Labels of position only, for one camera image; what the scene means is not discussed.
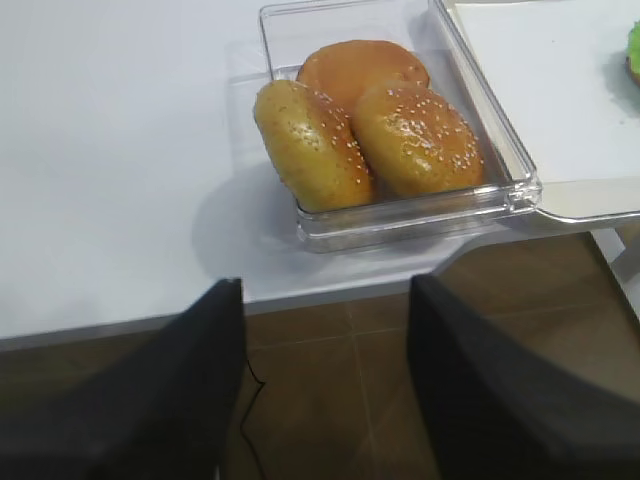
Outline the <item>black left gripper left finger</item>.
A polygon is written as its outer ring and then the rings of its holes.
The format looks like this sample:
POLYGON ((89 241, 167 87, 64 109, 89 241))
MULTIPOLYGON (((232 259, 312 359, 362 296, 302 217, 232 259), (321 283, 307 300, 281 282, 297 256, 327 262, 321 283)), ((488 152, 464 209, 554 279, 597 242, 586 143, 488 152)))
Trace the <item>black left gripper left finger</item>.
POLYGON ((139 349, 1 419, 4 479, 216 479, 246 361, 242 283, 212 286, 139 349))

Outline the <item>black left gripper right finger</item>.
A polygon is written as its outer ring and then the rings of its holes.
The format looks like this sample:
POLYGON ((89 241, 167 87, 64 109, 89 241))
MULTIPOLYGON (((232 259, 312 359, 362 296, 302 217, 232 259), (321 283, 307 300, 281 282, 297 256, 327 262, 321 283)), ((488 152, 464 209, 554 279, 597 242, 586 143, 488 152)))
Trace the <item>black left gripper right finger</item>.
POLYGON ((406 345, 442 478, 638 478, 638 404, 521 347, 432 275, 411 280, 406 345))

